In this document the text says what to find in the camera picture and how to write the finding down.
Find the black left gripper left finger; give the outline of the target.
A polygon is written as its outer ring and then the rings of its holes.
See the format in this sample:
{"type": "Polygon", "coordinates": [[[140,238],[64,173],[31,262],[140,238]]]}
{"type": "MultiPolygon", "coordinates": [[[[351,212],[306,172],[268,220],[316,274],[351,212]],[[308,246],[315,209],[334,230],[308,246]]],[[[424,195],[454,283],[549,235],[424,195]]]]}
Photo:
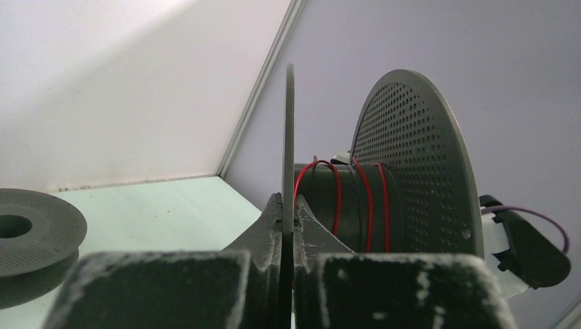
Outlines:
{"type": "Polygon", "coordinates": [[[46,328],[280,328],[282,196],[218,252],[98,252],[69,272],[46,328]]]}

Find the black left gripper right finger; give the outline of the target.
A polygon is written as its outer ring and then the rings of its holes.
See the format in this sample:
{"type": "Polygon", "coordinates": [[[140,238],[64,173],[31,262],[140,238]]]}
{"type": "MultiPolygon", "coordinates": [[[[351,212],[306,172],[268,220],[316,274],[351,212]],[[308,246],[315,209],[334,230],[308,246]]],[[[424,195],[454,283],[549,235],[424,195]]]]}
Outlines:
{"type": "Polygon", "coordinates": [[[298,197],[297,328],[515,328],[484,261],[466,254],[357,254],[298,197]]]}

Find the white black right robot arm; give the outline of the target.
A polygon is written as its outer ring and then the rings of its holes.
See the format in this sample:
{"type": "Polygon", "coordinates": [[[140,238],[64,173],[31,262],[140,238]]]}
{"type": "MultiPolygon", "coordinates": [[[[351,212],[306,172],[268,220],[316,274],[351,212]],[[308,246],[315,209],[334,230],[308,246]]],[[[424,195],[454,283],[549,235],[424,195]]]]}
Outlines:
{"type": "Polygon", "coordinates": [[[501,203],[491,195],[479,197],[484,259],[508,299],[529,289],[550,288],[571,273],[569,235],[550,217],[537,211],[501,203]],[[546,220],[562,235],[556,246],[520,214],[546,220]]]}

